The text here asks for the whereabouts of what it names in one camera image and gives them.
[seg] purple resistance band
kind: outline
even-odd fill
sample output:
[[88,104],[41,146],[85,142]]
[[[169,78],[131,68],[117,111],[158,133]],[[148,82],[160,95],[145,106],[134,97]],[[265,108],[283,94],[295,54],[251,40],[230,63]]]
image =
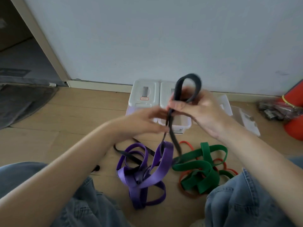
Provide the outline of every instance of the purple resistance band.
[[[163,156],[161,157],[161,145],[164,145]],[[135,147],[141,147],[145,149],[145,154],[140,151],[132,150]],[[121,156],[118,165],[117,173],[123,184],[128,186],[129,196],[135,209],[143,209],[145,206],[154,206],[163,202],[166,198],[165,185],[161,181],[169,169],[172,166],[174,146],[172,143],[164,141],[158,147],[154,155],[154,160],[150,166],[147,165],[149,153],[142,143],[134,143],[126,148],[125,152],[130,154],[139,154],[143,157],[142,164],[138,170],[133,172],[132,167],[129,167],[126,163],[126,157]],[[151,170],[158,166],[153,174],[150,174]],[[147,191],[149,186],[157,186],[164,191],[164,194],[153,201],[147,202]]]

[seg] person's left hand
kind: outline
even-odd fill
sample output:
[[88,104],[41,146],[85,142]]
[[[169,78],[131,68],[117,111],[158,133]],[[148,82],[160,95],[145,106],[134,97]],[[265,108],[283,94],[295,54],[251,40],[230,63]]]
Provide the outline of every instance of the person's left hand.
[[113,131],[115,141],[121,142],[144,133],[168,132],[167,126],[153,122],[153,118],[166,119],[167,110],[159,106],[137,110],[133,114],[107,122],[105,125]]

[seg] transparent plastic sheet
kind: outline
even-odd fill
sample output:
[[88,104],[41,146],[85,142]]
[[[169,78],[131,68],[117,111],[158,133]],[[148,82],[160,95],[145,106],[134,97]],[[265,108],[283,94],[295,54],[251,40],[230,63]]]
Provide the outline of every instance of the transparent plastic sheet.
[[259,101],[257,107],[268,120],[289,121],[303,115],[303,107],[292,107],[277,101]]

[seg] blue denim jeans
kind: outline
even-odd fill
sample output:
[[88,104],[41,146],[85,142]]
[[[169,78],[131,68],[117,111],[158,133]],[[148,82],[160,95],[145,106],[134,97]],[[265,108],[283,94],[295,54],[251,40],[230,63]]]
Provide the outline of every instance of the blue denim jeans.
[[[291,161],[303,168],[303,156]],[[0,198],[45,166],[44,163],[23,162],[0,167]],[[205,205],[205,225],[207,227],[294,226],[270,195],[246,170],[208,195]],[[88,177],[51,226],[130,227],[130,224],[117,203],[96,191],[92,179]]]

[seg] red cylinder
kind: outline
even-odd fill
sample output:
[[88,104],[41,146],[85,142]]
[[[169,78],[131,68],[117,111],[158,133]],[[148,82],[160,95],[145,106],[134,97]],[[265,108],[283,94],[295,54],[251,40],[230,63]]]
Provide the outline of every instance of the red cylinder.
[[296,107],[303,107],[303,80],[299,81],[288,92],[284,94],[284,98],[290,104]]
[[284,129],[291,137],[303,141],[303,115],[289,121]]

